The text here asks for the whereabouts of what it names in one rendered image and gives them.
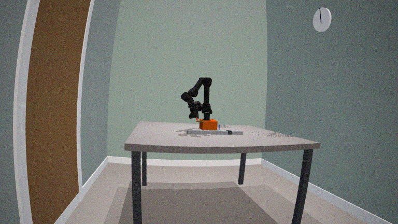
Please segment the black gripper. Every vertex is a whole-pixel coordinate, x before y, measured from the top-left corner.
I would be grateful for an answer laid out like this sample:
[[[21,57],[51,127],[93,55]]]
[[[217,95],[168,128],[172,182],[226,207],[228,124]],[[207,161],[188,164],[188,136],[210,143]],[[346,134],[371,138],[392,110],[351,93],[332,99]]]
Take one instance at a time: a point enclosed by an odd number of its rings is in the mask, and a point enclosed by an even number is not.
[[[197,105],[199,105],[200,106],[200,102],[199,101],[196,101],[196,102],[194,102],[194,101],[191,101],[188,105],[188,107],[190,108],[190,111],[191,111],[191,113],[189,114],[189,118],[190,119],[192,119],[192,118],[199,118],[199,116],[198,116],[198,111],[199,111],[199,108],[198,108],[198,106]]]

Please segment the grey aluminum slotted rail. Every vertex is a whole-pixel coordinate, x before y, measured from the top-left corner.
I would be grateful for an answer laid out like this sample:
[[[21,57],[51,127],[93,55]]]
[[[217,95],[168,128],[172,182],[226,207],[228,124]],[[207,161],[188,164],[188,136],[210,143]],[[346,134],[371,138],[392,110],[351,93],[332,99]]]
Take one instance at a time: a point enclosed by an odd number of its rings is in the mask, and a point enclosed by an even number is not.
[[[243,134],[243,131],[218,131],[218,130],[187,130],[188,134],[223,134],[223,135],[232,135],[232,134]]]

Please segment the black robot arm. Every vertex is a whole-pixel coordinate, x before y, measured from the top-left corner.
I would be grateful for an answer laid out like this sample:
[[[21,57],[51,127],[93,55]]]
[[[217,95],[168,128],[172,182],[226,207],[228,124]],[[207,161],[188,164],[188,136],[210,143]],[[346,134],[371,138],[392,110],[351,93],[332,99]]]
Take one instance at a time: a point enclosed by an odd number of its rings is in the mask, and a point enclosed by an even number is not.
[[[212,79],[210,77],[200,77],[193,88],[191,88],[188,92],[184,92],[181,95],[181,99],[189,104],[191,101],[194,101],[192,97],[197,97],[200,87],[202,85],[204,86],[204,103],[200,104],[200,106],[197,105],[199,111],[202,111],[202,113],[204,114],[203,120],[210,120],[210,114],[212,114],[212,110],[209,104],[209,88],[211,86],[211,83]]]

